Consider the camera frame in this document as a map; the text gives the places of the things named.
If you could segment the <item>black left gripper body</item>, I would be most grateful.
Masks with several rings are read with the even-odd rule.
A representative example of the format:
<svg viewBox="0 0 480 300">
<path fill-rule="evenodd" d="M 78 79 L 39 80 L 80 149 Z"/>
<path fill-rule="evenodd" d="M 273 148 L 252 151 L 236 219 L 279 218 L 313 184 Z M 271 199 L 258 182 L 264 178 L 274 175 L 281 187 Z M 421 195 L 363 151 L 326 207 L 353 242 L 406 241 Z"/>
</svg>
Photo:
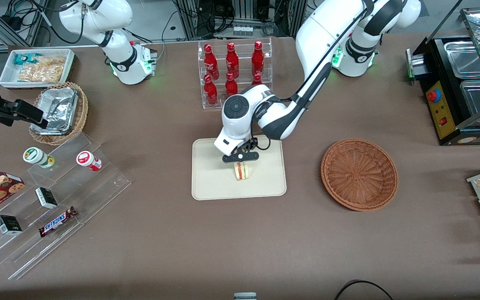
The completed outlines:
<svg viewBox="0 0 480 300">
<path fill-rule="evenodd" d="M 224 155 L 222 161 L 224 163 L 257 161 L 260 156 L 258 152 L 254 151 L 256 146 L 257 142 L 247 142 L 242 144 L 242 146 L 236 148 L 229 156 Z"/>
</svg>

